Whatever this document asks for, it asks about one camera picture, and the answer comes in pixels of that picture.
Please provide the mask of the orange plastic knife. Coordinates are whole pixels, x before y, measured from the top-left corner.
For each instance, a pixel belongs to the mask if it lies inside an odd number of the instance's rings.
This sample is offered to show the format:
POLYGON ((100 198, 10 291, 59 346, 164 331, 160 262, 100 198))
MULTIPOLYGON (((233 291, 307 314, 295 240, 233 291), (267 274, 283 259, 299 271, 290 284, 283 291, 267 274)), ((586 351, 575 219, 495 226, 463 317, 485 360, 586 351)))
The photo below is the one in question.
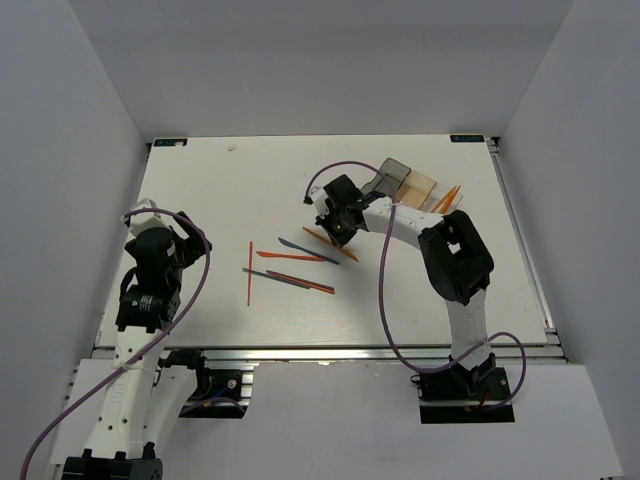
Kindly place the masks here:
POLYGON ((271 259, 289 259, 295 261, 308 261, 308 262, 324 262, 325 260, 320 257, 316 257, 313 255, 296 255, 296 254, 285 254, 285 253, 277 253, 277 252, 269 252, 269 251, 261 251, 256 250, 255 254, 262 258, 271 258, 271 259))

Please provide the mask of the yellow plastic knife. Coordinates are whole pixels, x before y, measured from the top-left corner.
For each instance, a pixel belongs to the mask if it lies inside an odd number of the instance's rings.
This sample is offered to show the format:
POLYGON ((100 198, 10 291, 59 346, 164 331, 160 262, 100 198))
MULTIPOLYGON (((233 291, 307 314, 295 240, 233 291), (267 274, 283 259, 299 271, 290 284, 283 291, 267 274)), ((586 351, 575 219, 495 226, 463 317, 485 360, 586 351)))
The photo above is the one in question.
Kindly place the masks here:
POLYGON ((351 260, 353 260, 355 262, 359 261, 358 257, 354 253, 352 253, 348 249, 345 249, 344 247, 341 247, 341 246, 339 246, 337 244, 334 244, 328 236, 320 234, 319 232, 317 232, 315 230, 312 230, 312 229, 310 229, 308 227, 302 227, 302 230, 304 232, 306 232, 307 234, 313 236, 315 239, 317 239, 317 240, 323 242, 324 244, 328 245, 329 247, 333 248, 334 250, 339 251, 340 253, 342 253, 344 256, 350 258, 351 260))

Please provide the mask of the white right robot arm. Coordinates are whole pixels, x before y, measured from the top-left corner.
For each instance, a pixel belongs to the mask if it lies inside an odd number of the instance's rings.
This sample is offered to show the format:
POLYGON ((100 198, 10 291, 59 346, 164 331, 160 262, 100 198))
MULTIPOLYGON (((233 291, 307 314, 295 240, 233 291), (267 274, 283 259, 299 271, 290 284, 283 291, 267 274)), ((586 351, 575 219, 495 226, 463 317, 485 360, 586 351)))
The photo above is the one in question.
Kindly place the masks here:
POLYGON ((396 239, 420 252, 431 286, 445 301, 452 339, 450 362, 428 373, 451 373, 453 390, 466 399, 484 391, 495 368, 485 313, 494 261, 469 216, 427 213, 379 191, 364 193, 346 175, 310 187, 304 202, 314 206, 316 224, 337 246, 366 231, 386 235, 384 250, 396 239))

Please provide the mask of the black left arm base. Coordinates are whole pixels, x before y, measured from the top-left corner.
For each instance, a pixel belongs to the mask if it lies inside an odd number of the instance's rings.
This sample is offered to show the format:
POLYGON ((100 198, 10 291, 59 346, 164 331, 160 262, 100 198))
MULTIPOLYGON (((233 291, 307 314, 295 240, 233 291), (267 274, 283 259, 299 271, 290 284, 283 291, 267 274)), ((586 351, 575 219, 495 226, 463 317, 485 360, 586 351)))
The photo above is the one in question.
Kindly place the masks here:
POLYGON ((182 407, 180 418, 242 419, 242 376, 239 369, 211 368, 202 350, 172 350, 158 360, 160 373, 170 368, 186 370, 196 381, 194 391, 182 407))

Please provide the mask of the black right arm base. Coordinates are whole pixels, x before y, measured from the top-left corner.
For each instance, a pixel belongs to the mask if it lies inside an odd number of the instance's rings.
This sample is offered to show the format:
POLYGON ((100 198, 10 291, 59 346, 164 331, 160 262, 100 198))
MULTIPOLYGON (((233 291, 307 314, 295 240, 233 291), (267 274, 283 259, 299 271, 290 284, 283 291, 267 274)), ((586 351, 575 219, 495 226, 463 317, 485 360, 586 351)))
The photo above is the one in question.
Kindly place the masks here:
POLYGON ((414 374, 422 424, 514 423, 515 414, 507 398, 511 394, 505 369, 495 368, 478 386, 468 389, 452 371, 434 375, 414 374))

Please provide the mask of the yellow plastic fork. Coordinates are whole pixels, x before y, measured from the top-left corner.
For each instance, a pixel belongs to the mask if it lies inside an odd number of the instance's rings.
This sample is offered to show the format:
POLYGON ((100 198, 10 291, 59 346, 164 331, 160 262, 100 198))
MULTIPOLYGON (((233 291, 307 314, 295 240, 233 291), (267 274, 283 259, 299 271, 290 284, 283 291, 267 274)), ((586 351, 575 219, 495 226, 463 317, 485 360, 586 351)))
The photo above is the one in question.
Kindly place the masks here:
POLYGON ((454 188, 451 189, 448 195, 442 199, 442 202, 440 204, 440 210, 439 210, 441 214, 445 214, 449 210, 451 204, 453 203, 453 201, 457 196, 459 188, 460 186, 455 186, 454 188))
POLYGON ((446 202, 448 201, 448 198, 453 194, 455 196, 455 192, 457 190, 457 187, 453 187, 451 188, 439 201, 438 203, 432 208, 431 213, 435 213, 440 207, 441 205, 444 203, 446 206, 446 202))

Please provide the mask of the blue plastic knife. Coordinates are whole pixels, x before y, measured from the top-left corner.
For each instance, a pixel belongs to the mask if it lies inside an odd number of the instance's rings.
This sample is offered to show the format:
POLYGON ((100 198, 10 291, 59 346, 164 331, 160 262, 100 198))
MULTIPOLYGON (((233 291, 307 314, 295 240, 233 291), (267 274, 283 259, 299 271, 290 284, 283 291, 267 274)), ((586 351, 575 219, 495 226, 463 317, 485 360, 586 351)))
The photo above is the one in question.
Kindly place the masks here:
POLYGON ((306 253, 308 255, 314 256, 316 258, 319 258, 319 259, 321 259, 323 261, 329 262, 329 263, 334 264, 334 265, 340 265, 339 261, 337 261, 337 260, 335 260, 335 259, 333 259, 331 257, 328 257, 326 255, 320 254, 320 253, 315 252, 313 250, 309 250, 309 249, 307 249, 305 247, 297 245, 297 244, 295 244, 295 243, 293 243, 293 242, 291 242, 289 240, 286 240, 286 239, 284 239, 282 237, 277 237, 277 238, 278 238, 278 241, 285 247, 301 251, 303 253, 306 253))

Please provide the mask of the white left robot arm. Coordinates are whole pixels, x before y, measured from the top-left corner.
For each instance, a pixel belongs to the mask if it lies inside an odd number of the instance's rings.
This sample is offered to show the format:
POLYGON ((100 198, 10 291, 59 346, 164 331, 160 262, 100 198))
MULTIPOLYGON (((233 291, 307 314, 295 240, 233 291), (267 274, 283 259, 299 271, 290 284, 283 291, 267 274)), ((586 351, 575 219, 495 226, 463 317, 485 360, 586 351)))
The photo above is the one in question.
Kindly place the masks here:
POLYGON ((119 285, 112 372, 82 453, 68 457, 65 479, 159 479, 160 458, 184 402, 205 396, 211 374, 197 353, 162 360, 169 333, 190 309, 181 302, 185 269, 210 258, 212 245, 185 212, 139 204, 123 217, 132 236, 125 245, 135 264, 119 285))

